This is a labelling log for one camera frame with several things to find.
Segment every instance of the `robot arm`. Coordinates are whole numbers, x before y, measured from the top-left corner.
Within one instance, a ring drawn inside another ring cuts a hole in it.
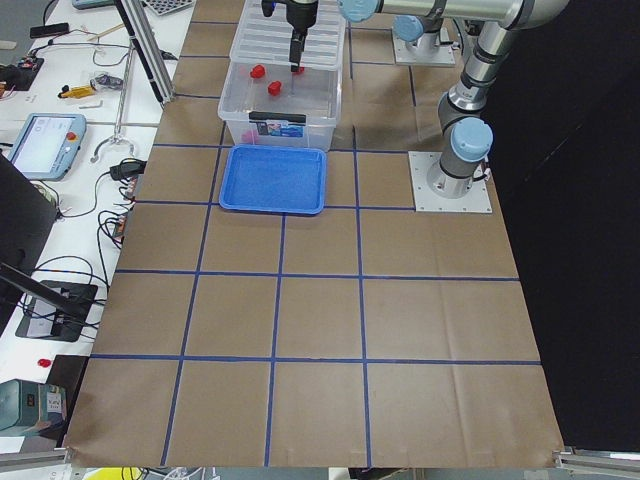
[[[569,0],[339,0],[340,12],[351,22],[376,13],[485,21],[460,81],[438,106],[442,130],[468,116],[479,116],[489,87],[509,54],[518,31],[537,27],[558,15]]]
[[[533,28],[555,18],[569,0],[339,0],[342,15],[351,22],[376,13],[426,17],[459,17],[494,21],[506,30]]]
[[[286,6],[287,22],[293,27],[289,62],[291,62],[291,71],[297,72],[300,68],[308,30],[316,24],[318,0],[262,0],[262,13],[265,17],[273,15],[276,3],[282,3]]]

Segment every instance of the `clear plastic bin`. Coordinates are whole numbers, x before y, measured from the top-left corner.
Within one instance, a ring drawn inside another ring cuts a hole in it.
[[[234,143],[329,150],[340,121],[341,69],[293,74],[289,65],[263,65],[259,79],[250,76],[255,64],[229,65],[218,115]],[[274,81],[282,83],[277,96],[268,92]]]
[[[316,70],[340,70],[345,27],[337,0],[320,0],[316,24],[309,29],[300,65]],[[231,61],[290,65],[291,31],[285,5],[276,4],[273,15],[265,18],[261,0],[246,0],[231,46]]]

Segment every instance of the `red object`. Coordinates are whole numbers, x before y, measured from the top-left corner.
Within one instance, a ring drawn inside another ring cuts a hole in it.
[[[274,97],[280,95],[280,90],[282,90],[282,82],[271,82],[267,87],[269,95],[273,95]]]
[[[256,65],[255,67],[253,67],[251,69],[251,72],[249,73],[249,76],[251,78],[262,78],[265,76],[265,74],[267,73],[267,71],[265,70],[265,68],[262,65]]]

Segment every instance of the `plastic bin lid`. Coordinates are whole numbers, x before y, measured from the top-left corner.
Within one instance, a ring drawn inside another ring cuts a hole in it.
[[[220,205],[229,210],[315,215],[324,208],[327,156],[314,148],[236,145]]]
[[[321,0],[316,24],[309,29],[300,65],[318,70],[338,70],[346,20],[337,0]],[[286,19],[286,6],[276,4],[270,18],[262,14],[261,0],[246,0],[231,45],[231,61],[291,65],[289,46],[293,27]]]

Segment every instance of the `grid on table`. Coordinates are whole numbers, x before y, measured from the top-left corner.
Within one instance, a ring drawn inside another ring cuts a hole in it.
[[[348,35],[346,38],[348,42],[348,50],[350,54],[349,61],[349,71],[350,77],[353,78],[353,67],[354,64],[377,64],[376,62],[354,62],[353,61],[353,42],[352,42],[352,28],[349,27]],[[411,88],[411,96],[413,106],[416,106],[416,94],[415,94],[415,86],[414,86],[414,77],[413,72],[410,67],[402,67],[408,68],[409,77],[410,77],[410,88]],[[188,92],[180,92],[183,96],[190,96]],[[219,98],[217,96],[204,96],[204,98]],[[281,357],[278,356],[278,352],[276,350],[277,340],[278,340],[278,327],[279,327],[279,314],[280,314],[280,294],[282,288],[282,281],[284,278],[293,277],[296,275],[286,274],[283,272],[283,261],[285,256],[285,236],[286,236],[286,224],[287,219],[289,218],[287,215],[280,216],[280,248],[279,248],[279,257],[278,257],[278,271],[275,274],[260,274],[255,272],[211,272],[202,270],[202,260],[203,260],[203,252],[205,248],[205,239],[207,236],[207,229],[209,225],[209,217],[212,214],[212,208],[217,207],[219,204],[217,202],[213,202],[214,189],[217,182],[221,181],[222,172],[219,171],[220,165],[220,155],[224,148],[228,148],[228,146],[224,145],[224,128],[222,130],[220,144],[215,147],[204,147],[204,148],[215,148],[217,151],[217,159],[216,159],[216,169],[215,174],[213,176],[209,201],[204,203],[207,206],[207,213],[205,219],[205,229],[203,231],[202,241],[200,245],[200,251],[198,255],[197,267],[193,272],[180,272],[180,273],[192,273],[194,276],[193,287],[191,291],[191,298],[189,302],[189,310],[187,314],[187,322],[184,329],[182,347],[180,351],[180,355],[111,355],[111,354],[94,354],[94,358],[102,358],[102,359],[110,359],[110,358],[122,358],[122,359],[146,359],[146,360],[178,360],[178,370],[175,379],[175,386],[173,392],[173,400],[171,404],[171,411],[169,414],[169,422],[166,430],[165,444],[164,450],[162,453],[162,463],[164,464],[167,460],[167,455],[169,451],[171,434],[173,429],[173,421],[174,414],[176,409],[176,401],[178,397],[178,392],[180,388],[181,374],[185,361],[197,360],[197,361],[205,361],[205,362],[265,362],[269,364],[270,374],[269,374],[269,392],[268,392],[268,412],[267,412],[267,427],[266,427],[266,438],[265,438],[265,451],[264,451],[264,465],[268,466],[270,464],[270,445],[271,445],[271,433],[272,433],[272,419],[273,419],[273,410],[274,410],[274,385],[275,385],[275,376],[277,374],[277,367],[281,364],[286,363],[340,363],[340,364],[357,364],[362,366],[362,379],[364,385],[364,392],[362,402],[364,405],[364,427],[365,427],[365,448],[366,448],[366,463],[368,466],[373,465],[372,461],[372,448],[371,448],[371,422],[370,422],[370,410],[369,410],[369,378],[368,378],[368,367],[371,364],[410,364],[410,365],[420,365],[420,364],[436,364],[436,365],[540,365],[539,361],[531,361],[531,360],[446,360],[446,359],[433,359],[433,360],[411,360],[411,359],[381,359],[381,358],[369,358],[367,354],[367,332],[366,332],[366,322],[365,322],[365,305],[364,305],[364,281],[367,279],[378,279],[378,280],[388,280],[388,281],[397,281],[398,279],[391,279],[385,276],[365,276],[363,273],[363,258],[362,258],[362,226],[361,226],[361,212],[366,209],[378,209],[378,210],[389,210],[389,211],[398,211],[398,210],[413,210],[409,207],[363,207],[360,205],[359,198],[359,185],[358,185],[358,153],[362,150],[358,150],[357,148],[357,140],[356,140],[356,132],[354,129],[353,132],[353,146],[351,149],[342,149],[341,151],[352,152],[353,154],[353,162],[354,162],[354,174],[355,174],[355,206],[347,206],[347,205],[329,205],[327,208],[352,208],[355,211],[356,215],[356,235],[357,235],[357,274],[356,275],[331,275],[330,278],[350,278],[358,281],[358,299],[359,299],[359,307],[360,307],[360,342],[361,342],[361,350],[362,355],[360,358],[332,358],[332,359],[312,359],[312,358],[295,358],[295,357]],[[185,148],[194,148],[189,145],[182,144],[171,144],[171,146],[176,147],[185,147]],[[186,203],[188,202],[163,202],[163,201],[153,201],[153,200],[145,200],[144,203]],[[132,270],[120,269],[120,273],[131,273]],[[137,273],[144,273],[145,270],[136,270]],[[271,339],[271,352],[269,356],[264,357],[225,357],[225,356],[194,356],[187,355],[187,338],[189,335],[189,327],[191,322],[191,316],[194,308],[194,300],[196,297],[196,290],[198,287],[199,279],[202,275],[247,275],[247,276],[264,276],[269,275],[276,279],[276,298],[275,298],[275,308],[273,315],[273,334]],[[314,274],[302,274],[297,276],[303,276],[306,278],[327,278],[327,276],[323,275],[314,275]],[[440,277],[412,277],[415,280],[447,280],[447,281],[456,281],[456,280],[477,280],[477,281],[506,281],[506,282],[517,282],[517,278],[505,277],[505,278],[440,278]]]

